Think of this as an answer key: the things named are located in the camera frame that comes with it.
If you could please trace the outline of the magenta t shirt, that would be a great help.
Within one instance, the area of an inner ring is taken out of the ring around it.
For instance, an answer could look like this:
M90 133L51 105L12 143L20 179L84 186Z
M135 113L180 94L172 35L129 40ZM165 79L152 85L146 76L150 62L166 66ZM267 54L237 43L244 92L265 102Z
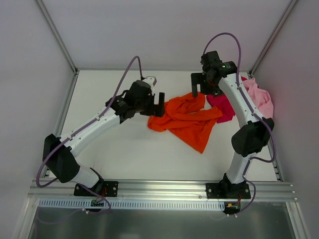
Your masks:
M211 105L211 107L216 107L222 112L222 116L217 119L217 123L231 121L235 116L235 111L233 110L231 103L229 102L226 95L207 95L206 100Z

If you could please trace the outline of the light pink t shirt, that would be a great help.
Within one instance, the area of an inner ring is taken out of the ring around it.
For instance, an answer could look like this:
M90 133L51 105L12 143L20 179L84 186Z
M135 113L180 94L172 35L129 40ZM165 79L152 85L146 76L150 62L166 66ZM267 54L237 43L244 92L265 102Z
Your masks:
M255 78L247 79L242 77L242 82L258 110L265 118L273 118L274 105L272 103L270 94L261 88L256 83Z

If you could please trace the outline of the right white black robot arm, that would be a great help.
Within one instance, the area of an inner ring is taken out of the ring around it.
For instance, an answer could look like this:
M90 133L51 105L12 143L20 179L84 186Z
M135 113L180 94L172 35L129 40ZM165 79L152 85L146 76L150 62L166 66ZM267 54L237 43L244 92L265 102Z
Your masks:
M245 176L251 160L268 144L274 121L255 106L234 62L223 62L217 51L210 51L202 55L201 64L202 73L191 74L192 95L223 93L239 123L239 130L231 138L234 156L230 168L220 182L205 185L206 195L209 199L249 199Z

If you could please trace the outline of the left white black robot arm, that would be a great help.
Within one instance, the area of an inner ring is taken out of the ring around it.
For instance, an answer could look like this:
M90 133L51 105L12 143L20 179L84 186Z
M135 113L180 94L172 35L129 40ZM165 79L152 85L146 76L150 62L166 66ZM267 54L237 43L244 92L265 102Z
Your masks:
M51 134L44 141L43 162L61 183L76 182L92 196L101 194L104 180L93 168L80 165L76 158L90 143L106 131L133 118L136 114L162 117L164 93L155 104L156 77L136 80L128 90L106 102L90 120L59 137Z

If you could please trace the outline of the orange t shirt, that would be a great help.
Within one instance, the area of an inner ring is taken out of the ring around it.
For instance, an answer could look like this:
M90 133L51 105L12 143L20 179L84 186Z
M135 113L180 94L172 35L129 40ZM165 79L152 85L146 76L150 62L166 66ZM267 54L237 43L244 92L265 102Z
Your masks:
M163 117L149 117L148 128L157 132L170 131L199 153L208 144L211 131L223 116L217 107L205 109L206 97L192 93L175 97L165 102Z

